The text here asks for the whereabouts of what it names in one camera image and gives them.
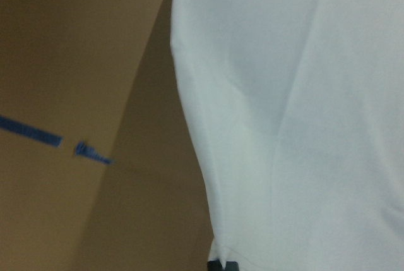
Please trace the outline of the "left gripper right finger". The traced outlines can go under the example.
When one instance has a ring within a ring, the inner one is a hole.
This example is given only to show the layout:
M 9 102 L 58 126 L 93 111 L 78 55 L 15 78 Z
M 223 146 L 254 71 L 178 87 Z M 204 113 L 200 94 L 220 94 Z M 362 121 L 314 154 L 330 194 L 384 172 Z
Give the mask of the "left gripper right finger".
M 227 261 L 224 271 L 239 271 L 239 264 L 233 261 Z

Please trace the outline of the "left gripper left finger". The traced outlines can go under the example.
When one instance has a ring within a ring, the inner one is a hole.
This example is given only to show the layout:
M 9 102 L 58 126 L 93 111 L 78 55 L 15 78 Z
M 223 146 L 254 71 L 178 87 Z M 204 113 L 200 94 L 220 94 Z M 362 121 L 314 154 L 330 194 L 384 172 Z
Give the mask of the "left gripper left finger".
M 206 266 L 207 271 L 223 271 L 223 266 L 220 260 L 208 261 Z

